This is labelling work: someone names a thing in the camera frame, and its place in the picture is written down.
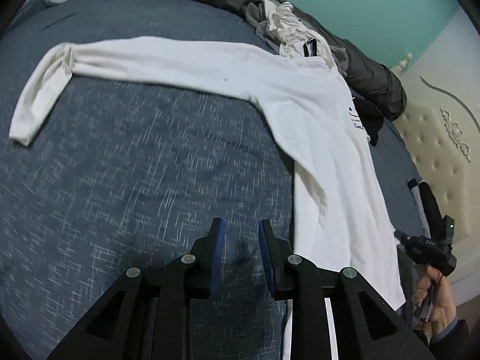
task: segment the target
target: tufted headboard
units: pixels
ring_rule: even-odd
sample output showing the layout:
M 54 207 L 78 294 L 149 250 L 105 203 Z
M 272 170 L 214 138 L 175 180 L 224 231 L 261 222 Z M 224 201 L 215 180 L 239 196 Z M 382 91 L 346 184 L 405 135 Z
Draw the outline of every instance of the tufted headboard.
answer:
M 405 112 L 394 124 L 441 214 L 455 220 L 455 282 L 480 266 L 480 126 L 453 93 L 422 77 L 408 87 Z

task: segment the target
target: hand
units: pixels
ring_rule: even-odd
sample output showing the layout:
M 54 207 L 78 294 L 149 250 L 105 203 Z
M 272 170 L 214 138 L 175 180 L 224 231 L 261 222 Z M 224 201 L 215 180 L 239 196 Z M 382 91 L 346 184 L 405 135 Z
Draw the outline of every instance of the hand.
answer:
M 435 280 L 438 285 L 437 296 L 433 303 L 433 310 L 430 315 L 429 323 L 433 336 L 440 334 L 447 328 L 457 316 L 457 308 L 453 302 L 452 288 L 450 283 L 442 273 L 431 266 L 427 267 L 427 274 L 423 276 L 415 285 L 415 292 L 412 296 L 413 302 L 418 306 L 427 297 L 427 290 L 431 286 L 430 279 Z

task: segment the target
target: white cloth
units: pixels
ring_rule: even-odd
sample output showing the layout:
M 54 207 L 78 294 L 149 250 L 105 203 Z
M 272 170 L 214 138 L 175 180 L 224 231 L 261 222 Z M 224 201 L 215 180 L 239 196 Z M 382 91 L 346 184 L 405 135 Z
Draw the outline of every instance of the white cloth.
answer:
M 293 5 L 288 1 L 277 5 L 272 0 L 263 0 L 269 31 L 280 40 L 279 54 L 290 59 L 304 58 L 303 44 L 309 39 L 317 40 L 317 55 L 325 58 L 329 68 L 335 66 L 330 46 L 324 37 L 307 28 L 293 14 Z
M 72 74 L 252 102 L 265 114 L 275 141 L 295 160 L 294 252 L 333 271 L 352 266 L 391 307 L 404 303 L 394 229 L 366 133 L 351 120 L 348 86 L 323 57 L 288 59 L 242 43 L 155 37 L 62 43 L 43 57 L 23 89 L 11 139 L 30 144 Z

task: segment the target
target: blue bedspread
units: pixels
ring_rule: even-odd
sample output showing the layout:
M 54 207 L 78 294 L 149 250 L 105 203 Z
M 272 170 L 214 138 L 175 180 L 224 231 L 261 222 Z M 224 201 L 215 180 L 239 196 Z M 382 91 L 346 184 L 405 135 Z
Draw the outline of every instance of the blue bedspread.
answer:
M 71 0 L 11 31 L 0 42 L 0 311 L 45 359 L 124 270 L 168 263 L 219 216 L 221 280 L 213 300 L 193 302 L 195 359 L 279 359 L 286 308 L 267 293 L 257 225 L 269 218 L 290 239 L 293 163 L 254 107 L 75 76 L 31 147 L 8 140 L 52 46 L 140 35 L 268 50 L 238 16 L 189 0 Z M 418 174 L 395 129 L 383 130 L 373 159 L 392 221 L 420 232 L 418 216 L 402 215 L 413 210 L 404 179 Z

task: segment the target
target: teal wall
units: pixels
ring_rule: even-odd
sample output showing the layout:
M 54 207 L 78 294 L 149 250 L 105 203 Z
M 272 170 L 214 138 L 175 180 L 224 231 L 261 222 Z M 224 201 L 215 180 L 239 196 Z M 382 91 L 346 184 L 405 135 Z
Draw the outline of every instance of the teal wall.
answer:
M 418 59 L 452 19 L 456 0 L 288 0 L 370 58 L 392 67 Z

